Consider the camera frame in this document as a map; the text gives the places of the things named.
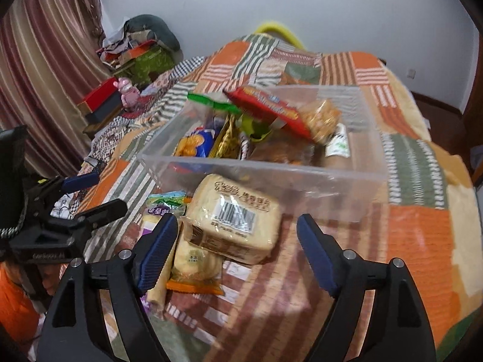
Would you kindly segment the purple label cracker pack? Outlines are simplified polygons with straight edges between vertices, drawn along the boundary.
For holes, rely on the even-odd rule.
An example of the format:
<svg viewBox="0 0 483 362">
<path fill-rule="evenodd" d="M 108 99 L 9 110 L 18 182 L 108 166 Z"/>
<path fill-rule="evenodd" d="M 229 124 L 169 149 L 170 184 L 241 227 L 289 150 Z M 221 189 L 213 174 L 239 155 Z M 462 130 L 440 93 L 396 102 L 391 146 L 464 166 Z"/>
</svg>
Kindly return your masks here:
<svg viewBox="0 0 483 362">
<path fill-rule="evenodd" d="M 186 211 L 185 192 L 169 191 L 149 195 L 142 214 L 142 236 L 138 240 L 141 261 L 136 285 L 150 312 L 163 315 L 167 283 L 179 237 L 178 218 Z"/>
</svg>

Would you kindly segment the orange edged biscuit packet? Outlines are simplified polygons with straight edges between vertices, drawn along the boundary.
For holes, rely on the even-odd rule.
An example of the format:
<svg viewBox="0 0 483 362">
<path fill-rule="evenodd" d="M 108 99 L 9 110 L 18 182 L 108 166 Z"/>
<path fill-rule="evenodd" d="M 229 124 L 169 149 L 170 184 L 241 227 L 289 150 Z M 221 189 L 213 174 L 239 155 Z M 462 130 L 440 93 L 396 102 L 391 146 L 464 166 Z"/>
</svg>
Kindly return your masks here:
<svg viewBox="0 0 483 362">
<path fill-rule="evenodd" d="M 181 231 L 166 288 L 177 293 L 223 295 L 223 257 L 188 243 Z"/>
</svg>

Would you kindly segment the blue cookie bag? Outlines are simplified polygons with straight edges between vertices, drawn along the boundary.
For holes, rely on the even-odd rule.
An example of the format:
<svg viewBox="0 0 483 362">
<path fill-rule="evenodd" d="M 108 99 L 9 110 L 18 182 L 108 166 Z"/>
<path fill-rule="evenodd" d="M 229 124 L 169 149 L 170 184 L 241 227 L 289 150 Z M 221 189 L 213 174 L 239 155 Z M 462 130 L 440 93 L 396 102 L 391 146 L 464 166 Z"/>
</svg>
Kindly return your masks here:
<svg viewBox="0 0 483 362">
<path fill-rule="evenodd" d="M 196 127 L 179 140 L 174 156 L 207 158 L 218 134 L 214 128 Z"/>
</svg>

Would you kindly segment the beige cracker pack with barcode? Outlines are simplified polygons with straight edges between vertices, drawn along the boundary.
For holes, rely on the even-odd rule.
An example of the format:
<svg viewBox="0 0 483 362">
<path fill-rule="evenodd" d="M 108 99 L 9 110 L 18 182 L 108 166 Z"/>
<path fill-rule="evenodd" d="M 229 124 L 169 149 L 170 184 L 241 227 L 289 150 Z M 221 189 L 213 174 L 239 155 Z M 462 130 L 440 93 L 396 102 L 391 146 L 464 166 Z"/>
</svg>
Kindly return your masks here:
<svg viewBox="0 0 483 362">
<path fill-rule="evenodd" d="M 182 217 L 183 238 L 199 248 L 255 265 L 275 247 L 282 216 L 275 198 L 210 174 L 196 188 Z"/>
</svg>

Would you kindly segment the yellow snack packet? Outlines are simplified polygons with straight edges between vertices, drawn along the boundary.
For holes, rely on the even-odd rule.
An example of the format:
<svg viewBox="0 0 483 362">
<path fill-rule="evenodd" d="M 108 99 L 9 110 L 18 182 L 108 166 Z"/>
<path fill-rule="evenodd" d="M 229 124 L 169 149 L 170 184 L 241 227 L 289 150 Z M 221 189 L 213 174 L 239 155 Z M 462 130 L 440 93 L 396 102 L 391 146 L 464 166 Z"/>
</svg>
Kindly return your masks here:
<svg viewBox="0 0 483 362">
<path fill-rule="evenodd" d="M 222 130 L 215 139 L 209 157 L 213 159 L 238 159 L 241 147 L 239 135 L 237 116 L 229 114 L 225 119 Z"/>
</svg>

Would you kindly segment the clear plastic storage bin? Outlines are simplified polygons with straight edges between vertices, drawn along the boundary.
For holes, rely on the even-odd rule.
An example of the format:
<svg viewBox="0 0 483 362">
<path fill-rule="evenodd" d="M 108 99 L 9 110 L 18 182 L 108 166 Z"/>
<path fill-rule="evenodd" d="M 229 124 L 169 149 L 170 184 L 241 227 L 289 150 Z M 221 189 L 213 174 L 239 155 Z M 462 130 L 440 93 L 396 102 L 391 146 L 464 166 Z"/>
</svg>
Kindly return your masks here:
<svg viewBox="0 0 483 362">
<path fill-rule="evenodd" d="M 150 139 L 138 160 L 164 191 L 191 194 L 205 176 L 215 173 L 277 198 L 286 214 L 361 221 L 388 177 L 382 140 L 361 89 L 288 85 L 267 91 L 295 107 L 331 99 L 349 134 L 352 169 L 320 167 L 324 146 L 283 131 L 271 132 L 262 141 L 247 141 L 240 134 L 238 159 L 174 156 L 177 143 L 192 129 L 217 127 L 228 116 L 192 101 Z"/>
</svg>

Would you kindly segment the green snack bag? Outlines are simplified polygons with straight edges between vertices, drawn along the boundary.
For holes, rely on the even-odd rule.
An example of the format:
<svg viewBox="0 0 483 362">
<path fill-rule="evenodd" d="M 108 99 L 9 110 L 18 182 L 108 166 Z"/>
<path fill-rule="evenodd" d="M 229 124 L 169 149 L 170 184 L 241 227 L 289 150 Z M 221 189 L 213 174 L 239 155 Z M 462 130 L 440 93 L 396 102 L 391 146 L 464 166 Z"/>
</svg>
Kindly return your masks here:
<svg viewBox="0 0 483 362">
<path fill-rule="evenodd" d="M 209 92 L 207 94 L 189 92 L 187 99 L 207 106 L 213 111 L 234 116 L 237 127 L 252 141 L 262 141 L 272 132 L 269 125 L 243 112 L 231 103 L 231 100 L 223 92 Z"/>
</svg>

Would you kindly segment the red snack bag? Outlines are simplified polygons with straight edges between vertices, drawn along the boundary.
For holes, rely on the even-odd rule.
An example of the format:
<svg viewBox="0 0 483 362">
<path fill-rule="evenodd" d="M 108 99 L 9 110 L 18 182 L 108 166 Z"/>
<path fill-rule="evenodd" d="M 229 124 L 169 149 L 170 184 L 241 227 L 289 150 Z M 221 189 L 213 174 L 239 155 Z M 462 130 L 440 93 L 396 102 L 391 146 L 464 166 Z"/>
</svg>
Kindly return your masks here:
<svg viewBox="0 0 483 362">
<path fill-rule="evenodd" d="M 241 86 L 235 90 L 223 90 L 223 94 L 237 108 L 258 119 L 271 128 L 285 129 L 296 136 L 313 141 L 301 113 L 285 100 L 252 86 Z"/>
</svg>

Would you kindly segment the clear bag of fried snacks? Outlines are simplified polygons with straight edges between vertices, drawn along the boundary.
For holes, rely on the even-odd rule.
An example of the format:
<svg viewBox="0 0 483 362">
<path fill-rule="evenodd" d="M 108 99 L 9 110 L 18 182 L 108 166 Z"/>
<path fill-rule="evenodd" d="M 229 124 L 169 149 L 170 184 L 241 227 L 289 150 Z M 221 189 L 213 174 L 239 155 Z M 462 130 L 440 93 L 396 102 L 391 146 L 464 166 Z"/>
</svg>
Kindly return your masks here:
<svg viewBox="0 0 483 362">
<path fill-rule="evenodd" d="M 314 100 L 301 106 L 298 111 L 311 139 L 320 145 L 325 145 L 335 133 L 341 119 L 341 112 L 328 98 Z"/>
</svg>

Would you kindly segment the brown round biscuit roll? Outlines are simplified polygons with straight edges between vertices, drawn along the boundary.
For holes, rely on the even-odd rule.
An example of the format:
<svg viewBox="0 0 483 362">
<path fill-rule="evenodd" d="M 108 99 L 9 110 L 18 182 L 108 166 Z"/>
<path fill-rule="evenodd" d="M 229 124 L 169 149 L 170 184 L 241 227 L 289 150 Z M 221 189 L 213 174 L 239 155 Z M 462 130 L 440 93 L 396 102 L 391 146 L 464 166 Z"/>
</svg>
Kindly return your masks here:
<svg viewBox="0 0 483 362">
<path fill-rule="evenodd" d="M 331 135 L 322 149 L 319 166 L 340 170 L 351 170 L 353 167 L 350 138 L 345 124 L 339 122 L 336 131 Z"/>
</svg>

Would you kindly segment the red and black box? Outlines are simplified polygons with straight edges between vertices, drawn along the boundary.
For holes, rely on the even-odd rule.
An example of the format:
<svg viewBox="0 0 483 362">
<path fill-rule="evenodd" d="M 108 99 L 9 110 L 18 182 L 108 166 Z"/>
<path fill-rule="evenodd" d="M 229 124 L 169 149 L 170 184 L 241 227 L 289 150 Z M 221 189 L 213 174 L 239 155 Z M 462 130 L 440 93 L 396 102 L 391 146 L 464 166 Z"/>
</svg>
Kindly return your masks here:
<svg viewBox="0 0 483 362">
<path fill-rule="evenodd" d="M 77 107 L 88 124 L 102 122 L 113 111 L 122 107 L 117 80 L 112 77 L 101 83 L 87 94 Z"/>
</svg>

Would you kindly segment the patchwork striped bed quilt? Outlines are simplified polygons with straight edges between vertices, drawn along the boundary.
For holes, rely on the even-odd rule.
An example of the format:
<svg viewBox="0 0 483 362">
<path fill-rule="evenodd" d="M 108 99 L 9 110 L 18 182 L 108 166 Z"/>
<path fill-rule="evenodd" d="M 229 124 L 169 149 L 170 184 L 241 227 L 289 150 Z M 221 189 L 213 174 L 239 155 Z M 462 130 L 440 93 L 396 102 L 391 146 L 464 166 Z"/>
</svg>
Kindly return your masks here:
<svg viewBox="0 0 483 362">
<path fill-rule="evenodd" d="M 365 52 L 305 52 L 262 34 L 242 36 L 213 55 L 183 61 L 165 74 L 155 102 L 137 119 L 116 119 L 93 147 L 107 168 L 86 194 L 61 200 L 66 214 L 113 198 L 129 205 L 115 226 L 100 229 L 86 258 L 107 259 L 133 245 L 141 212 L 155 183 L 138 152 L 183 106 L 189 92 L 217 92 L 241 84 L 341 85 L 359 89 L 372 112 L 388 166 L 387 182 L 360 223 L 323 221 L 339 244 L 368 260 L 402 258 L 422 296 L 446 361 L 478 318 L 482 305 L 481 221 L 462 159 L 430 139 L 408 89 Z M 283 222 L 274 262 L 223 268 L 223 297 L 175 294 L 158 322 L 173 360 L 301 361 L 331 305 L 300 251 L 292 220 Z"/>
</svg>

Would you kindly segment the pink plush toy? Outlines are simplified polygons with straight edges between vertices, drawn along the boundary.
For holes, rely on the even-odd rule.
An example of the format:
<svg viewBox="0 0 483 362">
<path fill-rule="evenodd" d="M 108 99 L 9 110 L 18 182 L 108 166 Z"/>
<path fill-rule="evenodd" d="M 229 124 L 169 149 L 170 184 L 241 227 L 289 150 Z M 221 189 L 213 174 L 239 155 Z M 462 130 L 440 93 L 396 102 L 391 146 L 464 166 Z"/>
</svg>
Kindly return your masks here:
<svg viewBox="0 0 483 362">
<path fill-rule="evenodd" d="M 133 85 L 129 78 L 119 78 L 113 83 L 114 87 L 120 94 L 123 108 L 132 109 L 138 104 L 140 98 L 139 90 Z"/>
</svg>

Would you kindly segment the striped red beige curtain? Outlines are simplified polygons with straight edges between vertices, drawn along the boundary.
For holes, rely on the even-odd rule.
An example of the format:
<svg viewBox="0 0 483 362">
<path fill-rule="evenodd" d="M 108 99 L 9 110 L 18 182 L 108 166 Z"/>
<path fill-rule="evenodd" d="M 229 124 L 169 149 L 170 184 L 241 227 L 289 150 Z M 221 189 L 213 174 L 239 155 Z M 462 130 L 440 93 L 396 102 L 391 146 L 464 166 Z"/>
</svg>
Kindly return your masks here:
<svg viewBox="0 0 483 362">
<path fill-rule="evenodd" d="M 100 0 L 14 0 L 1 19 L 1 127 L 24 125 L 44 176 L 78 172 L 90 149 L 84 97 L 109 78 Z"/>
</svg>

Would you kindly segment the grey green plush cushion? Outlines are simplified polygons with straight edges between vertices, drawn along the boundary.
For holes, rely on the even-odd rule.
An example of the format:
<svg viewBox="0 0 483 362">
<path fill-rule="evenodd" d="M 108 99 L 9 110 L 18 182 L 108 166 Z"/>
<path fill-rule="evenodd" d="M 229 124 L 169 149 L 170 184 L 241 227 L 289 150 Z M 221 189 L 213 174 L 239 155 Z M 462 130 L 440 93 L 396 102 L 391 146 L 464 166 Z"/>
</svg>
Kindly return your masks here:
<svg viewBox="0 0 483 362">
<path fill-rule="evenodd" d="M 158 16 L 141 14 L 127 20 L 123 25 L 125 33 L 138 33 L 150 31 L 149 39 L 155 39 L 171 52 L 178 52 L 181 47 L 174 33 L 168 25 Z"/>
</svg>

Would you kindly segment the yellow curved foam tube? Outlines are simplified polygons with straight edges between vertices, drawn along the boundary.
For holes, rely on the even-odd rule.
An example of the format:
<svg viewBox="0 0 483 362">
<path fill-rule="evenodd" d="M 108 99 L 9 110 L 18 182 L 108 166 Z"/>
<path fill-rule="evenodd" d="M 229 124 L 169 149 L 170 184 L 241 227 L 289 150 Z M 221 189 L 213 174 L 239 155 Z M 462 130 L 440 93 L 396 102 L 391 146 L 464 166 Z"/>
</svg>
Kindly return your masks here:
<svg viewBox="0 0 483 362">
<path fill-rule="evenodd" d="M 285 42 L 291 44 L 291 46 L 300 50 L 305 50 L 305 46 L 302 41 L 300 41 L 300 39 L 297 38 L 297 36 L 295 36 L 294 33 L 292 33 L 291 30 L 289 30 L 284 24 L 276 21 L 266 21 L 259 25 L 254 32 L 277 35 Z"/>
</svg>

